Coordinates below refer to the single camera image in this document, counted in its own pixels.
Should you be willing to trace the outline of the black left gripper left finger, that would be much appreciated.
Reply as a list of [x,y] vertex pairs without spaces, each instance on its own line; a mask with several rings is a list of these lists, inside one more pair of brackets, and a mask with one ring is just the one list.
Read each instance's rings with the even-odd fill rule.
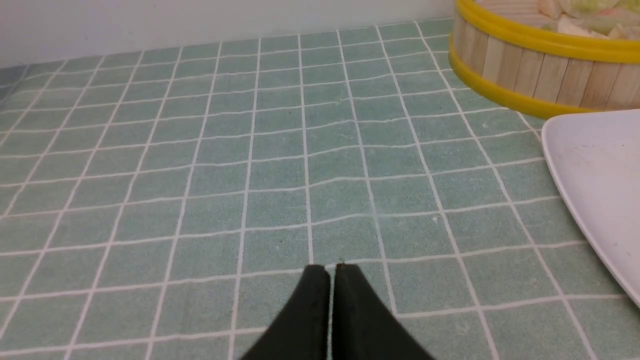
[[325,360],[328,353],[330,275],[308,265],[274,321],[243,360]]

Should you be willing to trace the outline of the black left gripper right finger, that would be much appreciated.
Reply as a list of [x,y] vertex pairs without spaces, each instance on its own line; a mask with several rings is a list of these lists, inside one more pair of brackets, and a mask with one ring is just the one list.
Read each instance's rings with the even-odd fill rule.
[[386,308],[356,264],[334,272],[334,360],[432,360]]

